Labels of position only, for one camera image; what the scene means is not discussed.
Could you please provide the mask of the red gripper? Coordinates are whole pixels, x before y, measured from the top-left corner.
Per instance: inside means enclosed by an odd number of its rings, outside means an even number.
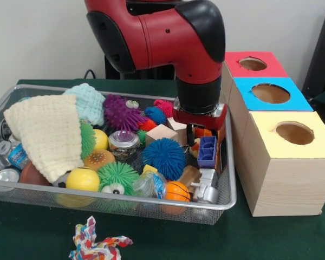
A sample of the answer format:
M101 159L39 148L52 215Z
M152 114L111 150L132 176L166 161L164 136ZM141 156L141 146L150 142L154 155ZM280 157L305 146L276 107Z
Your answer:
M194 145L193 126L204 127L209 130L221 130L225 123L228 106L224 103L218 103L217 107L206 114L192 114L184 111L178 98L173 102L173 118L176 122L186 124L186 135L188 145Z

